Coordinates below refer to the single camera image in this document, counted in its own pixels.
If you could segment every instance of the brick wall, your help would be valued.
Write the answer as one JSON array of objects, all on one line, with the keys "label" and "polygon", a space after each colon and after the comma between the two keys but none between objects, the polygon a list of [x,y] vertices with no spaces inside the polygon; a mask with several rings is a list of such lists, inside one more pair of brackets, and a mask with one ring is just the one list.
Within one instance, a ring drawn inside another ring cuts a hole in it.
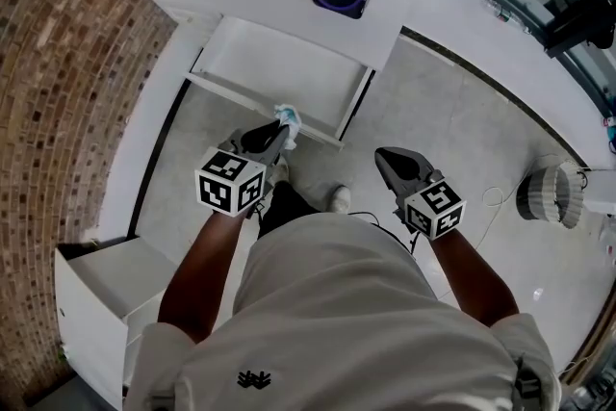
[{"label": "brick wall", "polygon": [[149,0],[0,0],[0,402],[10,409],[68,372],[52,253],[95,224],[126,117],[173,29]]}]

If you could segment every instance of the white t-shirt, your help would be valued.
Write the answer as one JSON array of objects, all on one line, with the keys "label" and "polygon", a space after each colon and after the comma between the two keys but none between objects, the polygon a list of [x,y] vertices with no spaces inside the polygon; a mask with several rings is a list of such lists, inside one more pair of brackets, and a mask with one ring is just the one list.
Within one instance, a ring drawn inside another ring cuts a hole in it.
[{"label": "white t-shirt", "polygon": [[519,357],[541,379],[544,409],[557,409],[530,315],[488,328],[438,301],[389,235],[317,214],[252,247],[234,317],[208,339],[145,329],[125,409],[510,410]]}]

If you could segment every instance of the open drawer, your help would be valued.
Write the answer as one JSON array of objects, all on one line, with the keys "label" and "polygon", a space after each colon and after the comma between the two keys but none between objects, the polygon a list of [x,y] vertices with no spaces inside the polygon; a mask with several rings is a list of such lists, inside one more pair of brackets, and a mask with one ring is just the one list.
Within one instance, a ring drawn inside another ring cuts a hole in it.
[{"label": "open drawer", "polygon": [[291,104],[303,134],[342,147],[373,71],[303,39],[226,16],[185,76],[267,117],[274,105]]}]

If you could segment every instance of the shoe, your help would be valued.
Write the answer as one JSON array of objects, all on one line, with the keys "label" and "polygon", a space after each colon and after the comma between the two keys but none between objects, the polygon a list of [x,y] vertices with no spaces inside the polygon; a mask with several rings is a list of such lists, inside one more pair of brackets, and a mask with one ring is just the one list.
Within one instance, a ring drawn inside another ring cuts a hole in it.
[{"label": "shoe", "polygon": [[278,158],[278,163],[274,166],[271,171],[271,177],[268,182],[272,187],[275,187],[278,182],[288,182],[289,181],[289,164],[287,160],[284,159],[282,155]]},{"label": "shoe", "polygon": [[347,186],[339,186],[329,199],[328,213],[347,215],[350,211],[350,189]]}]

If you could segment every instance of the tiled floor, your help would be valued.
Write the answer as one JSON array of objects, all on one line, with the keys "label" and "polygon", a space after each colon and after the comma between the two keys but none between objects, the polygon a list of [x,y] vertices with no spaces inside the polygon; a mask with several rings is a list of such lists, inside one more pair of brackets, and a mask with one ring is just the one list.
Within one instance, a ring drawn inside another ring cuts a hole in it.
[{"label": "tiled floor", "polygon": [[[265,122],[260,116],[193,86],[175,119],[145,198],[138,233],[179,263],[208,209],[195,202],[193,168],[209,145],[237,127]],[[576,229],[524,221],[515,196],[496,208],[483,205],[483,192],[498,186],[507,197],[531,164],[567,158],[535,122],[498,93],[457,66],[399,40],[351,122],[345,148],[337,150],[300,137],[289,160],[292,181],[323,207],[331,188],[347,184],[353,211],[371,211],[381,225],[408,241],[392,215],[394,198],[373,163],[374,150],[398,145],[422,152],[453,179],[468,200],[462,232],[504,278],[521,310],[537,319],[554,358],[563,369],[599,314],[614,270],[598,246],[602,218],[583,213]],[[551,155],[540,160],[536,158]],[[499,200],[486,194],[486,202]],[[234,259],[219,321],[230,316],[247,252],[258,225],[247,221]],[[418,241],[417,261],[438,297],[455,304],[449,284],[429,245]]]}]

